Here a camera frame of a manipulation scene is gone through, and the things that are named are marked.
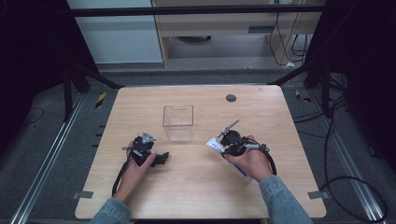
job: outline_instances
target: floor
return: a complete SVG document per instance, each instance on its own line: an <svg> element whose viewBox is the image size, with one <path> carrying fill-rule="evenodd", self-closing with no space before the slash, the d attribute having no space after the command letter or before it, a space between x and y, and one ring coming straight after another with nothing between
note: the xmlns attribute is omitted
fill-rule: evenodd
<svg viewBox="0 0 396 224"><path fill-rule="evenodd" d="M304 38L299 39L294 46L293 56L304 48ZM195 85L195 84L265 84L274 81L290 71L293 67L279 65L272 57L267 38L263 35L254 36L212 36L208 41L202 38L174 38L169 52L169 64L163 68L138 68L131 72L103 73L103 76L123 85ZM83 189L85 178L91 167L100 136L111 111L117 90L111 90L91 78L89 93L83 94L80 112L70 130L67 139L62 144L62 150L55 156L55 162L50 167L40 193L35 198L34 206L29 210L30 223L85 223L74 216L78 200L73 199L76 192ZM318 113L318 98L320 86L306 90L302 84L304 74L294 78L282 86L290 113L296 120L302 115ZM38 94L33 108L21 127L20 134L10 144L11 153L1 159L0 166L0 223L8 223L22 199L34 182L41 164L46 160L49 149L62 128L64 118L62 86L57 86ZM302 97L312 99L308 103L296 97L299 90ZM100 108L95 108L101 92L106 92L106 99ZM342 96L340 91L332 90L332 99ZM73 92L76 101L81 94ZM387 222L396 223L396 175L382 159L372 157L367 147L365 137L359 125L348 111L347 105L340 107L335 113L336 130L329 143L328 162L329 176L348 175L347 167L355 164L359 174L374 185L386 199L389 207ZM305 154L311 165L318 185L324 183L323 158L324 136L328 130L328 122L317 118L309 122L296 123L296 128L302 140ZM345 162L343 151L338 149L336 136L342 140L347 155L352 162ZM356 186L349 181L339 183L333 191L341 203L349 210L365 217L366 212L361 205ZM348 215L332 199L324 201L328 214L315 220L315 223L362 223Z"/></svg>

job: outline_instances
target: wall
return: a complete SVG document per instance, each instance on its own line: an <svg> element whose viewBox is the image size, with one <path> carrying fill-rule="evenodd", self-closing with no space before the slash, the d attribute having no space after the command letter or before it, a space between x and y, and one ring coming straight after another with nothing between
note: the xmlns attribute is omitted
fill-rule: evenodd
<svg viewBox="0 0 396 224"><path fill-rule="evenodd" d="M151 7L149 0L67 0L71 8ZM162 63L153 16L76 18L98 68Z"/></svg>

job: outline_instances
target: black stand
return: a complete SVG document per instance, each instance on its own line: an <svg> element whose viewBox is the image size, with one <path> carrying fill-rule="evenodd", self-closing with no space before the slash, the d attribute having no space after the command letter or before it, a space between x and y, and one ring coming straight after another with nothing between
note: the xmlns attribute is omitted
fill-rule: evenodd
<svg viewBox="0 0 396 224"><path fill-rule="evenodd" d="M268 85L277 85L280 86L285 82L291 80L294 77L299 76L303 72L309 72L305 81L304 85L310 89L314 88L321 80L322 82L322 93L321 93L321 107L323 112L329 118L329 98L330 98L330 66L326 63L327 59L327 50L326 46L322 46L321 49L317 52L318 56L313 58L310 57L310 60L305 61L305 63L295 69L294 71L290 72L289 74L285 75L284 77L268 83Z"/></svg>
<svg viewBox="0 0 396 224"><path fill-rule="evenodd" d="M67 45L61 39L61 36L57 34L56 31L51 28L48 23L48 20L52 20L53 18L46 14L45 7L42 7L37 10L37 16L41 17L42 25L44 26L44 31L49 38L49 44L53 46L53 54L56 57L56 61L59 62L62 69L63 83L64 83L64 121L67 121L70 118L70 115L73 112L73 99L72 99L72 89L71 83L73 83L78 92L88 92L90 89L90 85L88 81L85 79L85 76L93 77L94 79L102 82L112 89L120 89L124 86L116 84L102 76L98 73L92 71L90 68L79 63L74 59L70 50L68 50Z"/></svg>
<svg viewBox="0 0 396 224"><path fill-rule="evenodd" d="M76 86L78 92L88 92L90 89L90 85L88 81L84 78L84 76L79 74L85 74L87 76L93 77L94 79L102 82L112 89L120 89L124 86L116 84L97 73L94 73L92 70L84 67L83 65L71 62L71 60L67 60L68 64L64 65L63 70L63 78L64 78L64 121L67 121L70 118L70 115L73 112L73 99L72 99L72 89L71 82Z"/></svg>

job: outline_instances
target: metal rail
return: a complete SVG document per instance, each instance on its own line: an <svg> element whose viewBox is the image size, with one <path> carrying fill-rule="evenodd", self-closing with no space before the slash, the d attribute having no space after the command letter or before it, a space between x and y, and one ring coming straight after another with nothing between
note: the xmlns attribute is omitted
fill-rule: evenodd
<svg viewBox="0 0 396 224"><path fill-rule="evenodd" d="M58 132L52 146L47 154L46 159L44 159L43 164L40 167L37 175L35 176L35 180L33 181L32 185L30 186L28 192L23 198L18 210L15 212L14 216L11 219L12 224L22 224L25 223L27 218L30 215L30 212L35 205L35 201L38 198L41 190L44 187L44 184L52 170L53 164L56 161L56 158L59 155L59 152L64 145L64 141L69 134L78 114L78 111L81 109L81 105L84 99L85 93L79 93L76 99L74 108L75 110L71 114L69 120L65 121L61 127L61 130Z"/></svg>
<svg viewBox="0 0 396 224"><path fill-rule="evenodd" d="M310 92L311 95L313 96L313 102L316 104L318 110L321 110L320 106L320 100L319 96L317 93L314 91ZM330 127L330 121L324 117L323 121L326 125L326 128L329 129ZM346 146L344 145L340 135L338 134L337 130L334 129L333 134L331 135L331 140L334 145L335 151L338 155L338 158L340 159L347 175L357 177L359 179L363 179L363 176L361 175L361 172L359 171L358 166L355 164L355 162L352 160L351 156L349 155ZM375 200L374 194L370 191L370 189L358 181L351 181L351 184L358 195L359 200L361 201L361 205L363 206L363 209L370 220L378 220L380 219L384 214L381 211L381 208L379 207L377 201ZM380 222L383 224L387 224L388 222L384 220L383 222Z"/></svg>

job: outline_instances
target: small round object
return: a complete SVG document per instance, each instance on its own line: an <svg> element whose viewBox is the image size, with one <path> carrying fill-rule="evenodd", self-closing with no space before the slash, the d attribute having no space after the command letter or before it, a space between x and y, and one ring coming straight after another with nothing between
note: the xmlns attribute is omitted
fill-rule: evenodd
<svg viewBox="0 0 396 224"><path fill-rule="evenodd" d="M236 96L233 95L233 94L228 94L228 95L225 97L225 99L226 99L228 102L235 102L235 101L236 101Z"/></svg>

